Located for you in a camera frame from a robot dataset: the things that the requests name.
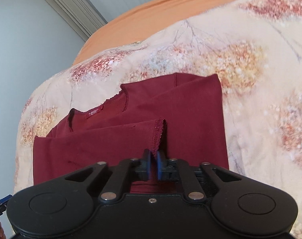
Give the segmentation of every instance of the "bed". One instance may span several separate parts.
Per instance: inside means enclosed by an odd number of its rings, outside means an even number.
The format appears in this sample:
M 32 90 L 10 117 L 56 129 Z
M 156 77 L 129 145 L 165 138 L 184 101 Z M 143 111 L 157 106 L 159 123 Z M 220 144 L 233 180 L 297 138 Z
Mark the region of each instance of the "bed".
M 34 137 L 71 108 L 174 72 L 218 74 L 230 170 L 291 194 L 302 239 L 302 0 L 154 0 L 103 26 L 26 102 L 15 192 L 33 185 Z

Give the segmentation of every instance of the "maroon shirt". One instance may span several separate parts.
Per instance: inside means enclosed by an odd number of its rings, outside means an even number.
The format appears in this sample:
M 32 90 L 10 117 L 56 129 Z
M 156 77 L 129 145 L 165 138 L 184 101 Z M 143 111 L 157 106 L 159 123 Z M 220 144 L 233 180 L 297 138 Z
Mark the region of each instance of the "maroon shirt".
M 98 161 L 110 166 L 141 157 L 156 158 L 160 143 L 168 158 L 198 166 L 228 168 L 222 92 L 217 75 L 176 73 L 121 85 L 121 92 L 88 112 L 72 110 L 45 138 L 35 137 L 33 179 L 38 184 Z M 159 192 L 155 180 L 134 192 Z

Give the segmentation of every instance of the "orange fabric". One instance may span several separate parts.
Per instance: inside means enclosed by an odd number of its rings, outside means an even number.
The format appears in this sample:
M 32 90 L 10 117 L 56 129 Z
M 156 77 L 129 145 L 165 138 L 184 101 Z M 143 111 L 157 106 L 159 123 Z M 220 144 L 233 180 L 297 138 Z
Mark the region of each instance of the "orange fabric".
M 173 23 L 234 0 L 153 0 L 98 29 L 84 44 L 74 65 L 112 47 L 142 41 Z

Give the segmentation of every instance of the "clothing label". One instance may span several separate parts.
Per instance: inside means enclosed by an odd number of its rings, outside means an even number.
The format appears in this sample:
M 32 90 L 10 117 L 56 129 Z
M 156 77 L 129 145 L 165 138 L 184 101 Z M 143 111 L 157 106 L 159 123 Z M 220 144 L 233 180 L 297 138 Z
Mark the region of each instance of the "clothing label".
M 91 116 L 93 116 L 94 114 L 96 114 L 96 113 L 102 111 L 102 109 L 103 109 L 103 105 L 101 105 L 101 106 L 99 106 L 99 107 L 93 109 L 91 112 L 89 112 L 89 113 L 86 115 L 86 119 L 88 119 L 88 118 L 90 118 Z

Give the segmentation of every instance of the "metal screw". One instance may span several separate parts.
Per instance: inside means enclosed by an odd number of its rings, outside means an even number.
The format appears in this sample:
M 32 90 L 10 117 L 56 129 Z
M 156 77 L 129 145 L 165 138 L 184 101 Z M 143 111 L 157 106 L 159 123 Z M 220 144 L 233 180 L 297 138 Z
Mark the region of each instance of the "metal screw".
M 149 202 L 150 202 L 150 203 L 155 203 L 155 202 L 156 202 L 156 199 L 149 199 Z
M 194 192 L 191 192 L 189 194 L 189 198 L 193 199 L 193 200 L 203 199 L 204 198 L 204 194 L 201 193 L 201 192 L 198 192 L 198 191 L 194 191 Z
M 101 194 L 101 199 L 112 200 L 116 198 L 116 194 L 113 192 L 105 192 Z

